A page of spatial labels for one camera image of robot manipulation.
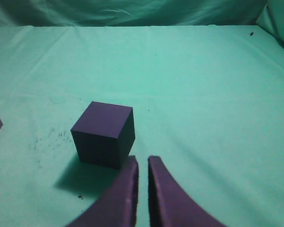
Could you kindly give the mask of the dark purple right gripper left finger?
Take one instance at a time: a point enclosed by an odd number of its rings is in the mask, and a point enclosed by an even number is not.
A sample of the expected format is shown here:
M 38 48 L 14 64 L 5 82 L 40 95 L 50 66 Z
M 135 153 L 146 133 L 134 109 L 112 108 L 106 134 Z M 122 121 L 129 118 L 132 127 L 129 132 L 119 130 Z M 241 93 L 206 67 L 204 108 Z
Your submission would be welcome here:
M 68 227 L 134 227 L 137 220 L 139 166 L 129 156 L 111 186 Z

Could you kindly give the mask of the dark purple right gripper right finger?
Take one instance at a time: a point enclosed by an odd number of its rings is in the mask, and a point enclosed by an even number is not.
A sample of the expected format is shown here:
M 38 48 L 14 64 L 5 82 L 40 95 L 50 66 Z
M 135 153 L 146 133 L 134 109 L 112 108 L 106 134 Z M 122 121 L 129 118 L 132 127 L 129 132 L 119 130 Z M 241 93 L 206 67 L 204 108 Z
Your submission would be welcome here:
M 151 227 L 223 227 L 176 182 L 159 156 L 148 158 Z

